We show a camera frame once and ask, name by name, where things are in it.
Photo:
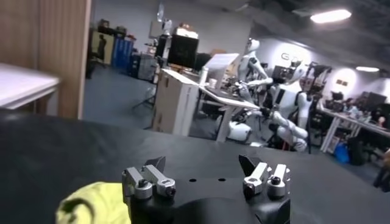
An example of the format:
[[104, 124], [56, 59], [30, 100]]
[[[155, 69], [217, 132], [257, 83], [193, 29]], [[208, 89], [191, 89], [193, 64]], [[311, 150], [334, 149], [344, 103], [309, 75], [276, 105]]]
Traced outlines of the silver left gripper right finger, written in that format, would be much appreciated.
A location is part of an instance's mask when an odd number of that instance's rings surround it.
[[244, 172], [243, 194], [247, 200], [265, 193], [271, 199], [290, 194], [290, 169], [285, 164], [273, 169], [259, 158], [239, 155], [238, 160]]

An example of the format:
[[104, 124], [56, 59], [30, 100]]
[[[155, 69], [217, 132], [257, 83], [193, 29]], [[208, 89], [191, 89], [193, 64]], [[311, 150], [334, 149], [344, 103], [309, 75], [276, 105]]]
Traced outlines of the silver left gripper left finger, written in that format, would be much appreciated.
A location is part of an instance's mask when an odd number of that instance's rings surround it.
[[147, 160], [141, 169], [125, 168], [122, 173], [122, 200], [129, 203], [131, 197], [148, 200], [154, 195], [172, 199], [176, 194], [176, 181], [163, 174], [166, 157]]

